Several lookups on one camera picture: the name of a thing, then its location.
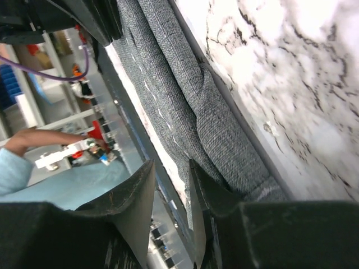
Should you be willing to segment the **person's forearm in background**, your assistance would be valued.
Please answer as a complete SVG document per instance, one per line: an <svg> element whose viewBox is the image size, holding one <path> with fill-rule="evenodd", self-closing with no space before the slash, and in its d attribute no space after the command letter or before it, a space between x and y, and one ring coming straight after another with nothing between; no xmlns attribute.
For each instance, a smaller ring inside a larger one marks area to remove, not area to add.
<svg viewBox="0 0 359 269"><path fill-rule="evenodd" d="M17 132L1 148L1 196L27 187L34 167L32 162L24 158L29 148L70 145L85 138L80 134L33 128Z"/></svg>

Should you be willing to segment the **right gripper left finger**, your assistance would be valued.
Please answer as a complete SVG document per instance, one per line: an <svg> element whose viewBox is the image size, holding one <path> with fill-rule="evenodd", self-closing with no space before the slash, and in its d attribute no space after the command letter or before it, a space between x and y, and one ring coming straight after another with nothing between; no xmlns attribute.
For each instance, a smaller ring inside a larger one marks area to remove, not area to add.
<svg viewBox="0 0 359 269"><path fill-rule="evenodd" d="M1 204L2 268L144 268L155 164L77 210L48 202Z"/></svg>

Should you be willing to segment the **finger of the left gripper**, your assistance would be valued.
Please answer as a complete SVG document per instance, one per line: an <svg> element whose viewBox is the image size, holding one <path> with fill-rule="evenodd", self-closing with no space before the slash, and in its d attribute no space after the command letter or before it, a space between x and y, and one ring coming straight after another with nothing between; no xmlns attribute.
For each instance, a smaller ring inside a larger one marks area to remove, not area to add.
<svg viewBox="0 0 359 269"><path fill-rule="evenodd" d="M104 47L123 36L116 0L62 0L50 3L74 18Z"/></svg>

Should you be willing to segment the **grey cloth napkin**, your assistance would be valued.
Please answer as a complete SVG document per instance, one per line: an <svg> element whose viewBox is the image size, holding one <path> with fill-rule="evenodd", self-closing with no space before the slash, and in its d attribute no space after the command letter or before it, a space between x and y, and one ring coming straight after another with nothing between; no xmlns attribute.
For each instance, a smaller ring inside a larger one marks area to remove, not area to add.
<svg viewBox="0 0 359 269"><path fill-rule="evenodd" d="M220 185L250 202L285 201L274 179L198 62L168 1L118 1L118 73L164 165L189 184L195 160Z"/></svg>

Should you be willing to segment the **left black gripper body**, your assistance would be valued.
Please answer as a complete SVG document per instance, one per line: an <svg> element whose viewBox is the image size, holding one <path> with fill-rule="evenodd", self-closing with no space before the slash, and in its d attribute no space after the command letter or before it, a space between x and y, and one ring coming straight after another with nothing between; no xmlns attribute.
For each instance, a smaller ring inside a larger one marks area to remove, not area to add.
<svg viewBox="0 0 359 269"><path fill-rule="evenodd" d="M1 43L39 44L44 33L74 27L75 19L57 1L1 1Z"/></svg>

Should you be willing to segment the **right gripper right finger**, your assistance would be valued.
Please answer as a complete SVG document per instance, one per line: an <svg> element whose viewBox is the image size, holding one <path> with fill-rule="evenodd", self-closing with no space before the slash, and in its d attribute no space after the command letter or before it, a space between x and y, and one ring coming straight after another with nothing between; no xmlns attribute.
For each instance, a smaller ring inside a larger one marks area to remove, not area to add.
<svg viewBox="0 0 359 269"><path fill-rule="evenodd" d="M242 202L189 171L195 268L358 267L358 203Z"/></svg>

